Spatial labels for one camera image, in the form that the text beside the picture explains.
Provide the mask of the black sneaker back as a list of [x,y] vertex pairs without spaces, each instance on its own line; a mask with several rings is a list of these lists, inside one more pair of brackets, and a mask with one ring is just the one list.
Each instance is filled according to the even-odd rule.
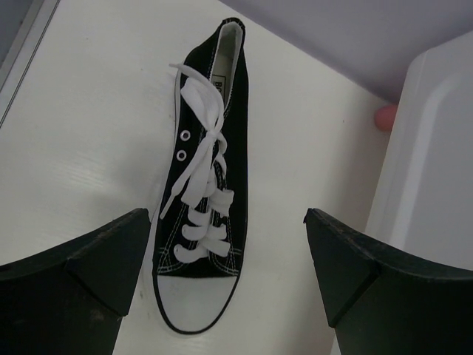
[[176,65],[175,133],[156,216],[152,286],[183,335],[214,326],[235,292],[248,226],[245,25],[224,19]]

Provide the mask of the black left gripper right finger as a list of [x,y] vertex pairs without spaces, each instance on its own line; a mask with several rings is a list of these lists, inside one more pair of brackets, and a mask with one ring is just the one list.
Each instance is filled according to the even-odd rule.
[[304,217],[342,354],[471,354],[472,272],[368,237],[320,209]]

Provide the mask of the white shoe cabinet shell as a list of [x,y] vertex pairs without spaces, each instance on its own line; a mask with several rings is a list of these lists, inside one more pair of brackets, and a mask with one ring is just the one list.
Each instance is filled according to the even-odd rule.
[[472,35],[410,65],[365,232],[472,272]]

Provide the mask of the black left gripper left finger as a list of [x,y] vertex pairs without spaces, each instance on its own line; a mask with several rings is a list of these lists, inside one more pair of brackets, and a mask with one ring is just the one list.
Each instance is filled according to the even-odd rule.
[[2,354],[112,354],[147,247],[147,209],[1,266]]

